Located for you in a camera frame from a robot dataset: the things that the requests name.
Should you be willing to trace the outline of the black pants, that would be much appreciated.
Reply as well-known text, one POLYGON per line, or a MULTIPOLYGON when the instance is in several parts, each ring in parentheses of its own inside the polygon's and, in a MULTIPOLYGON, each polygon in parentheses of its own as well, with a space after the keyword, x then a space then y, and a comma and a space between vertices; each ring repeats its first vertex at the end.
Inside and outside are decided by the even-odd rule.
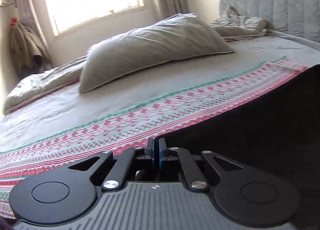
POLYGON ((294 184, 299 229, 319 228, 319 65, 260 97, 163 134, 168 147, 211 150, 294 184))

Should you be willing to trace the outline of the patterned bedspread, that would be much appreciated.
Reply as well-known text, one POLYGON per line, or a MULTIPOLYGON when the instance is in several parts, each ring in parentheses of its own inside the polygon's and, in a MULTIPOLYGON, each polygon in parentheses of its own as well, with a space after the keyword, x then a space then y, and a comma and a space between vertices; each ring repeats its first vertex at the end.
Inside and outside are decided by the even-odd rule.
POLYGON ((144 145, 249 102, 319 63, 319 44, 285 34, 231 43, 231 54, 144 69, 80 94, 59 89, 1 120, 1 216, 26 177, 94 153, 144 145))

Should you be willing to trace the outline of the grey pillow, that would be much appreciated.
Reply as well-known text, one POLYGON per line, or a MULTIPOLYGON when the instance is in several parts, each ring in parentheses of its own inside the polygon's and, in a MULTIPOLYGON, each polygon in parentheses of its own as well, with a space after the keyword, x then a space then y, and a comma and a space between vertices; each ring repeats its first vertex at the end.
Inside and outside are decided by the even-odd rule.
POLYGON ((195 14, 175 14, 92 45, 81 72, 79 93, 145 68, 233 51, 214 28, 195 14))

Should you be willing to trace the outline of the folded grey duvet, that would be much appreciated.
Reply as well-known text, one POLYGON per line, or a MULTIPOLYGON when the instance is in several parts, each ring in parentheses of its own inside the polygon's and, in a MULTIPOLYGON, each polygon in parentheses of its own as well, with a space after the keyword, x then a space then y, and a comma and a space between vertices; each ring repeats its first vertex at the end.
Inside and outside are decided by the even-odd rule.
POLYGON ((57 68, 25 77, 5 99, 3 114, 15 112, 48 94, 79 82, 86 60, 86 56, 79 57, 57 68))

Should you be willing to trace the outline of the crumpled grey blanket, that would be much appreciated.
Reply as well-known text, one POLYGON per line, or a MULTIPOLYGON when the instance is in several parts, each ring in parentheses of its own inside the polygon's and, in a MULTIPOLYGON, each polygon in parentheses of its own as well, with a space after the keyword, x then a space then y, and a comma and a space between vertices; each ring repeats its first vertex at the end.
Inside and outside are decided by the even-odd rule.
POLYGON ((261 17, 240 15, 234 7, 229 6, 225 17, 215 20, 209 26, 225 41, 233 42, 264 37, 270 23, 261 17))

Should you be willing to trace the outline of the hanging khaki jacket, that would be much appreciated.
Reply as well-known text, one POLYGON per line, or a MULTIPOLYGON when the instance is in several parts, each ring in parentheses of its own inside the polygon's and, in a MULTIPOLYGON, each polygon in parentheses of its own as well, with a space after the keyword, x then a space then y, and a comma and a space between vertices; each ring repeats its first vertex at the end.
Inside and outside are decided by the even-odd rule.
POLYGON ((9 51, 20 80, 52 69, 52 60, 46 46, 31 28, 19 21, 10 26, 9 51))

